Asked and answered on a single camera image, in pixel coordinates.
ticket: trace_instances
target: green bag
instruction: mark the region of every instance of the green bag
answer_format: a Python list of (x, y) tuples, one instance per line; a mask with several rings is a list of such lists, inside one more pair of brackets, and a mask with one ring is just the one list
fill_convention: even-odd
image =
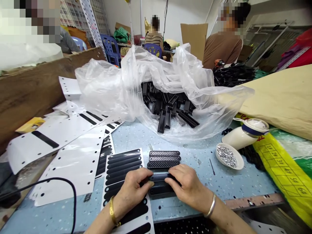
[(127, 44), (129, 40), (128, 38), (131, 38), (131, 35), (123, 27), (120, 27), (114, 32), (114, 38), (119, 43)]

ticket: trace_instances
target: bracelet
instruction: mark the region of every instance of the bracelet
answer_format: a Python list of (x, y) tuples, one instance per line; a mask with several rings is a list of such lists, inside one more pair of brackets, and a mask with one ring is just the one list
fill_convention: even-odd
[(215, 193), (214, 193), (214, 197), (212, 198), (210, 210), (207, 215), (204, 215), (205, 218), (209, 218), (211, 216), (212, 212), (214, 211), (214, 207), (215, 207)]
[(111, 220), (113, 221), (113, 224), (116, 226), (116, 227), (119, 227), (121, 225), (121, 222), (117, 223), (116, 222), (116, 217), (115, 217), (115, 213), (114, 213), (114, 207), (113, 207), (113, 200), (114, 200), (114, 197), (115, 196), (112, 196), (110, 198), (110, 217), (111, 217)]

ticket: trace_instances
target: white device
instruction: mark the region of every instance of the white device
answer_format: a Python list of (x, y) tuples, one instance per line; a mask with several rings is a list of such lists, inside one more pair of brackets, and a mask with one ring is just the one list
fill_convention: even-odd
[(222, 137), (222, 142), (229, 144), (236, 150), (251, 145), (257, 141), (258, 136), (268, 133), (269, 125), (261, 119), (242, 120), (234, 118), (234, 120), (241, 121), (244, 124)]

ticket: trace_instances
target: needle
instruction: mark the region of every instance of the needle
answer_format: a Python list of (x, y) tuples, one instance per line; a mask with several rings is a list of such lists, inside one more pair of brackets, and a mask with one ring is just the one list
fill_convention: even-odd
[(211, 160), (210, 160), (210, 165), (212, 167), (212, 171), (214, 172), (214, 176), (215, 176), (215, 171), (214, 171), (214, 167), (212, 166)]

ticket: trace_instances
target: yellow measuring chart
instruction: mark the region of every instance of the yellow measuring chart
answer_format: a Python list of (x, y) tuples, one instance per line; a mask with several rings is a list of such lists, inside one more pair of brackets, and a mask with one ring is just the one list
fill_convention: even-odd
[[(244, 120), (251, 118), (244, 114), (237, 114), (236, 117)], [(292, 209), (312, 228), (311, 178), (270, 133), (258, 137), (253, 146)]]

